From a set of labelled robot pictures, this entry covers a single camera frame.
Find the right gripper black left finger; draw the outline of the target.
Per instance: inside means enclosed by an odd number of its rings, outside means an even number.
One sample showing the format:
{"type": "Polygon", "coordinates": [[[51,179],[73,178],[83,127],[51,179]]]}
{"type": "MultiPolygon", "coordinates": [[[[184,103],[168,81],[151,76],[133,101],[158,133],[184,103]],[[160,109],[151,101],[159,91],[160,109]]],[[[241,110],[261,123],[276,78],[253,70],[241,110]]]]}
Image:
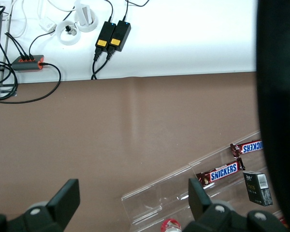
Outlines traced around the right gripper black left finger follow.
{"type": "Polygon", "coordinates": [[[0,232],[63,232],[79,205],[79,180],[69,179],[46,205],[33,206],[10,221],[0,214],[0,232]]]}

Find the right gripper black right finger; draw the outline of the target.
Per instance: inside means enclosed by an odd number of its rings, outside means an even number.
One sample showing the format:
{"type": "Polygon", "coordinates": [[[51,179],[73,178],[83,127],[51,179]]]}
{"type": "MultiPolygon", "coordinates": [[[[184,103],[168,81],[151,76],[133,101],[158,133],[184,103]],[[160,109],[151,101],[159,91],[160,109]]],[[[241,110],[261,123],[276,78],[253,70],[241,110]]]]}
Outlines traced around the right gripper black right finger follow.
{"type": "Polygon", "coordinates": [[[213,203],[196,178],[188,180],[188,203],[194,220],[184,232],[288,232],[282,222],[266,211],[241,216],[224,201],[213,203]]]}

